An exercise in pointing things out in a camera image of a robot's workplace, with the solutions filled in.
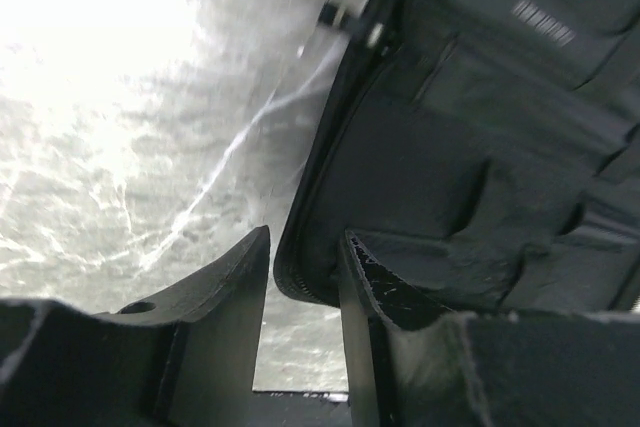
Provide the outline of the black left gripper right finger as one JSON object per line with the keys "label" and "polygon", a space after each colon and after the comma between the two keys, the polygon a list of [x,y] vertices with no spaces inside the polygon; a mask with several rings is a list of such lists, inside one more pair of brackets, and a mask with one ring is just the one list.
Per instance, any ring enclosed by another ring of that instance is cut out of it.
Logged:
{"label": "black left gripper right finger", "polygon": [[356,426],[635,426],[639,319],[630,313],[453,309],[352,232],[339,304]]}

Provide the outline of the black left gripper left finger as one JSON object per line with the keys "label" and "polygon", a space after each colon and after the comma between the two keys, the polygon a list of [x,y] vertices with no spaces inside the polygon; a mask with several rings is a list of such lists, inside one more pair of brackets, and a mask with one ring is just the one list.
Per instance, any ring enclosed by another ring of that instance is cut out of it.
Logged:
{"label": "black left gripper left finger", "polygon": [[1,303],[5,426],[242,426],[265,303],[259,227],[195,273],[114,314]]}

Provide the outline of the black zipper tool case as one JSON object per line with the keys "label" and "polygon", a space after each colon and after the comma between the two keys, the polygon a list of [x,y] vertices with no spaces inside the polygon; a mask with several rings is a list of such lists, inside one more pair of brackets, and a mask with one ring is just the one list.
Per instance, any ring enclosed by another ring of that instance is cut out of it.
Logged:
{"label": "black zipper tool case", "polygon": [[349,44],[277,249],[286,296],[338,304],[354,233],[467,309],[625,310],[639,296],[639,74],[573,87],[447,0],[337,0]]}

